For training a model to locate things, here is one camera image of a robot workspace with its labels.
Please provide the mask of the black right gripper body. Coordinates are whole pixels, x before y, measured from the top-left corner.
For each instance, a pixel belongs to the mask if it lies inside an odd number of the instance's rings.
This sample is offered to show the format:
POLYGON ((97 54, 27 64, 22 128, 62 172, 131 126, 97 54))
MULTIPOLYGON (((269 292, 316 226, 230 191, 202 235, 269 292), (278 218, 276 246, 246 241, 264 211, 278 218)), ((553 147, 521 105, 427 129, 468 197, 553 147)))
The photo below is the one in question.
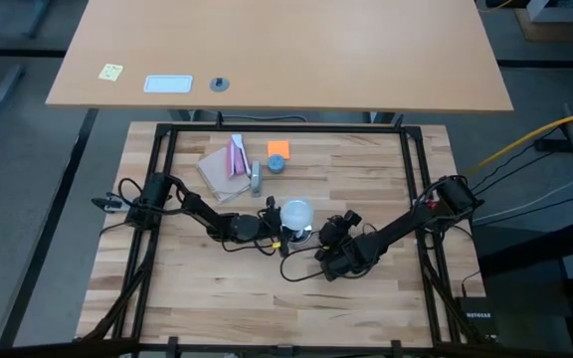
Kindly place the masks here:
POLYGON ((333 250, 350 239, 351 221, 349 216, 334 215, 327 219, 318 233, 318 241, 324 252, 333 250))

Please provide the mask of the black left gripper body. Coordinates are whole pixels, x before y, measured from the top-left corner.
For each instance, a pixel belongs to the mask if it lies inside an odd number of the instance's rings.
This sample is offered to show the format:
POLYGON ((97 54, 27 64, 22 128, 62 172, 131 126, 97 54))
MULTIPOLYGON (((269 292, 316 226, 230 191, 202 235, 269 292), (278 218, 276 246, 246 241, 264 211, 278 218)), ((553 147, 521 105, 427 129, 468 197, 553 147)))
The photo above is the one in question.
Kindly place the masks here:
POLYGON ((259 212, 259 238, 278 238, 281 234, 281 209, 268 207, 259 212))

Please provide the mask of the chrome lamp socket base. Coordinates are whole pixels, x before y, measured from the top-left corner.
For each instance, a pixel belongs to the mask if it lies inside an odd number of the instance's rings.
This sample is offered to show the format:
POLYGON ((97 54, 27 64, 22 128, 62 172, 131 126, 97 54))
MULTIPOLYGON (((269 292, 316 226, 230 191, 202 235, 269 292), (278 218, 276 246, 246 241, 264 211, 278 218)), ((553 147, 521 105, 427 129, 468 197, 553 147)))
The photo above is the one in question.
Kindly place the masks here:
POLYGON ((299 245, 308 241, 313 232, 312 225, 308 225, 300 230, 293 230, 288 227, 284 227, 284 229, 290 230, 290 240, 288 243, 294 245, 299 245))

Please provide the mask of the white lightbulb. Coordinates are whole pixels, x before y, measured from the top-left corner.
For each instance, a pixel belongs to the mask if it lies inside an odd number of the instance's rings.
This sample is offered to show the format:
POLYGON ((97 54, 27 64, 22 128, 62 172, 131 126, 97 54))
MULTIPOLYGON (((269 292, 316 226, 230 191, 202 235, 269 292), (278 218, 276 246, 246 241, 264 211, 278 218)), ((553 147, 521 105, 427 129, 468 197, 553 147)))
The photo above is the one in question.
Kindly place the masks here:
POLYGON ((311 226, 314 219, 314 209, 307 199, 292 199, 281 207, 282 225, 292 231, 302 231, 311 226))

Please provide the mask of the pink stapler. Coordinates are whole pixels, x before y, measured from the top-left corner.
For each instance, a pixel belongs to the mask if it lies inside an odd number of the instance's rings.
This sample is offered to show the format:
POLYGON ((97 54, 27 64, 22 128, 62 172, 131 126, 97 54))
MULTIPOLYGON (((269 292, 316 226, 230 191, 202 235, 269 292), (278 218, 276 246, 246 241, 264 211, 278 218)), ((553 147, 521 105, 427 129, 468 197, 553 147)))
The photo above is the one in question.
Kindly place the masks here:
POLYGON ((251 168, 241 134, 235 133, 230 136, 226 151, 228 176, 246 175, 250 177, 251 168))

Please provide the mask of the brown spiral notebook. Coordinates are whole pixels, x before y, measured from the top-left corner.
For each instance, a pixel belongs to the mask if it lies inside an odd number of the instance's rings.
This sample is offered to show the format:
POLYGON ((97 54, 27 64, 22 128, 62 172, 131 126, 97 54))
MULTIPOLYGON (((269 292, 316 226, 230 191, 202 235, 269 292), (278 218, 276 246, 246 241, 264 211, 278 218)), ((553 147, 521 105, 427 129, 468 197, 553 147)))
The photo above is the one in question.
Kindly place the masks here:
POLYGON ((251 186, 246 175, 229 176, 227 155, 227 149, 223 147, 197 163, 199 174, 219 204, 233 200, 251 186))

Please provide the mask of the orange sticky note pad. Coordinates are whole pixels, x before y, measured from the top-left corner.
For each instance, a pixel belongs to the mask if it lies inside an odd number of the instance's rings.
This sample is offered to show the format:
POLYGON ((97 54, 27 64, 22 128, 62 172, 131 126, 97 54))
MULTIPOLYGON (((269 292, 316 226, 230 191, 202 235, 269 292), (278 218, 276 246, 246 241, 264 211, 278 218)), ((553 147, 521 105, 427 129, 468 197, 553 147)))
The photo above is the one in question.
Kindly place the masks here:
POLYGON ((289 142, 287 140, 272 140, 267 142, 267 155, 281 156, 283 159, 290 159, 289 142))

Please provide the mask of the beige wooden desk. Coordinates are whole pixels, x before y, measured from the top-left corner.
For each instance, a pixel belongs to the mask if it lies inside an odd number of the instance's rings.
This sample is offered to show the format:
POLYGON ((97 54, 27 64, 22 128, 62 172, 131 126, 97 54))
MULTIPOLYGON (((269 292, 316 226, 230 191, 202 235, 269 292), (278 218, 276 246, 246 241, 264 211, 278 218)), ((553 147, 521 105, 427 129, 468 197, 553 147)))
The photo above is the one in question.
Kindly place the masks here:
POLYGON ((89 0, 50 105, 509 111, 473 0, 89 0), (116 82, 97 76, 122 65, 116 82), (188 93, 146 93, 190 75, 188 93), (210 89, 226 78, 223 92, 210 89))

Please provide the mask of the yellow sticky note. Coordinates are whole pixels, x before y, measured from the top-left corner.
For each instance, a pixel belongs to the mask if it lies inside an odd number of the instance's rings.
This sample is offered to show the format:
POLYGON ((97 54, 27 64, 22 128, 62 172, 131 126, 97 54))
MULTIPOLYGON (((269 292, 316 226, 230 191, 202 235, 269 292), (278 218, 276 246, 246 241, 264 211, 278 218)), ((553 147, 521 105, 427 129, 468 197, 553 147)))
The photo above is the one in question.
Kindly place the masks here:
POLYGON ((122 65, 105 64, 97 77, 100 80, 116 82, 122 70, 122 65))

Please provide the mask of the brown cardboard box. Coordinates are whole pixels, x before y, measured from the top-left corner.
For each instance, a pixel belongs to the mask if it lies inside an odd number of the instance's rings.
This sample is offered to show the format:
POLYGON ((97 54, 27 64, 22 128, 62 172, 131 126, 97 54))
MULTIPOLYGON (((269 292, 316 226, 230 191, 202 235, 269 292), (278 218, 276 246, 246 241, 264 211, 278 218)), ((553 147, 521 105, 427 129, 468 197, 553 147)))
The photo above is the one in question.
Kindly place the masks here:
POLYGON ((532 23, 526 9, 515 9, 514 14, 529 42, 573 43, 573 23, 532 23))

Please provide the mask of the black metal table frame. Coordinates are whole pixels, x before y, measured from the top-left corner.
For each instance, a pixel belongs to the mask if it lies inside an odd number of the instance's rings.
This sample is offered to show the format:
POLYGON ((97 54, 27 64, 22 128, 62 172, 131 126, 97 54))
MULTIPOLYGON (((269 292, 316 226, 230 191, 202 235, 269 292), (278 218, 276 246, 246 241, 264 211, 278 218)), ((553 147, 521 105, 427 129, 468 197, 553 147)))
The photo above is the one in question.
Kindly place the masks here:
MULTIPOLYGON (((265 161, 267 142, 287 140, 290 159, 280 174, 265 173, 262 193, 278 202, 306 198, 314 226, 348 210, 360 232, 379 229, 409 209, 410 196, 456 170, 447 130, 423 125, 397 134, 389 125, 233 123, 216 128, 185 122, 175 144, 153 145, 156 126, 136 122, 128 131, 119 177, 141 185, 148 167, 170 168, 208 203, 214 196, 197 163, 243 136, 249 157, 265 161)), ((257 250, 237 251, 211 240, 193 219, 163 220, 157 234, 136 237, 118 214, 106 218, 77 331, 87 334, 117 299, 130 256, 155 247, 153 274, 130 301, 123 334, 143 343, 177 337, 183 344, 382 348, 399 341, 429 348, 459 338, 454 320, 420 272, 418 242, 409 235, 392 246, 365 277, 327 281, 311 244, 282 261, 257 250)))

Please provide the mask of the grey left arm base plate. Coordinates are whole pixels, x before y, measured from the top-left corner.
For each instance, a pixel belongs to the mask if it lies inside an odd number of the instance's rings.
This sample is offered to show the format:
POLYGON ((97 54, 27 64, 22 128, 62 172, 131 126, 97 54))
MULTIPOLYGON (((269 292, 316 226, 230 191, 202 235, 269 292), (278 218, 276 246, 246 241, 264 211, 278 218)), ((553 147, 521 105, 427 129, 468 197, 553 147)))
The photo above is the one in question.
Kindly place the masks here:
POLYGON ((124 213, 129 207, 120 199, 92 198, 92 203, 107 214, 124 213))

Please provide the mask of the black Netgear network switch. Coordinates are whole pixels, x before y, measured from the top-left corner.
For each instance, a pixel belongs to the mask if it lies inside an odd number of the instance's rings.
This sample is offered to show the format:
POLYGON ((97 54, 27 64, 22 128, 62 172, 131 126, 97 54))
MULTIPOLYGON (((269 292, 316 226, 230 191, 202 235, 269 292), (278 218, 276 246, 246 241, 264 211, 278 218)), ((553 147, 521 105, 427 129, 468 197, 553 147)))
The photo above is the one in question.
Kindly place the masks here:
POLYGON ((456 298, 456 301, 470 324, 484 337, 492 340, 497 339, 498 330, 496 328, 492 308, 486 297, 460 296, 456 298))

